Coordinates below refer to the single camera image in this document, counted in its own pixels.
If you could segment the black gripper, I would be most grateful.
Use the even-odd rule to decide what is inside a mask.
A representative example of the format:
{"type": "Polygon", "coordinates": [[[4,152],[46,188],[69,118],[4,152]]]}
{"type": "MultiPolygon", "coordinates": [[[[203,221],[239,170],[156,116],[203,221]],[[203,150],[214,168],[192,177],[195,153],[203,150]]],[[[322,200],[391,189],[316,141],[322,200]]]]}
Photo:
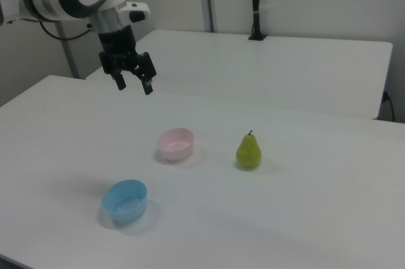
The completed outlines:
{"type": "Polygon", "coordinates": [[[133,72],[142,82],[145,95],[153,91],[156,69],[148,52],[137,54],[136,41],[130,25],[115,32],[99,33],[103,50],[99,53],[103,72],[116,82],[119,91],[126,88],[122,70],[133,72]]]}

